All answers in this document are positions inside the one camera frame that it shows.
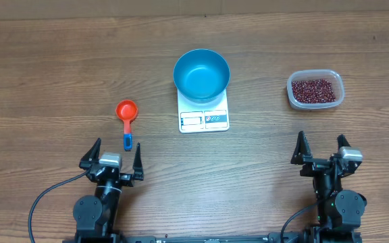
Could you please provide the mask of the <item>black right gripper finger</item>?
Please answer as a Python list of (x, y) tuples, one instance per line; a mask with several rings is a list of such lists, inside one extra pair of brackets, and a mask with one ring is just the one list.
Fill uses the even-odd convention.
[(338, 149), (341, 149), (342, 147), (350, 147), (350, 144), (348, 143), (344, 134), (341, 134), (337, 137), (337, 142), (338, 142)]
[(309, 142), (303, 131), (298, 133), (296, 147), (292, 155), (292, 161), (304, 161), (305, 159), (312, 159), (313, 155), (309, 147)]

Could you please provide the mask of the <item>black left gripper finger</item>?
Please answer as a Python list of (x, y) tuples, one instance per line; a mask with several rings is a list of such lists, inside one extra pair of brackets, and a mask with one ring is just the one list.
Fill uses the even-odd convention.
[(141, 155), (140, 155), (140, 143), (139, 142), (136, 145), (136, 153), (134, 156), (134, 162), (133, 162), (132, 168), (134, 170), (135, 176), (143, 175), (143, 167), (142, 167), (142, 161), (141, 161)]
[(99, 153), (101, 147), (101, 139), (98, 138), (94, 145), (88, 150), (88, 152), (81, 158), (81, 163), (95, 163), (99, 160)]

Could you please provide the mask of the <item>red scoop with blue handle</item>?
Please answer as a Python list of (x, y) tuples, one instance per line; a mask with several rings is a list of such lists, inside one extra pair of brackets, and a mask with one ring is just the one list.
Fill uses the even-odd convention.
[(138, 108), (134, 101), (126, 99), (118, 103), (115, 113), (124, 124), (124, 150), (130, 151), (132, 149), (131, 123), (138, 115)]

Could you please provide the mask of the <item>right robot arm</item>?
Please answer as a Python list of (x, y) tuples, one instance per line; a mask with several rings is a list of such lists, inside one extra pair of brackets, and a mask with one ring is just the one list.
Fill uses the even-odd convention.
[(346, 137), (337, 137), (338, 151), (329, 159), (313, 157), (309, 142), (303, 131), (298, 134), (291, 163), (301, 165), (300, 175), (313, 179), (316, 202), (301, 209), (283, 225), (280, 241), (284, 242), (284, 230), (299, 215), (317, 209), (318, 223), (307, 226), (295, 242), (361, 242), (361, 217), (367, 206), (367, 199), (360, 193), (345, 190), (341, 179), (353, 175), (363, 162), (360, 149), (352, 147)]

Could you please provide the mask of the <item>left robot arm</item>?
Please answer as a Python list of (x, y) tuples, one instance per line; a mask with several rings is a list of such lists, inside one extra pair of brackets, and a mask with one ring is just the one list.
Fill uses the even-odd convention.
[(96, 184), (95, 193), (76, 201), (73, 217), (76, 233), (73, 242), (126, 242), (119, 231), (113, 229), (123, 187), (133, 187), (136, 180), (144, 180), (140, 145), (136, 145), (132, 173), (122, 173), (122, 156), (119, 153), (100, 153), (98, 138), (81, 158), (79, 168)]

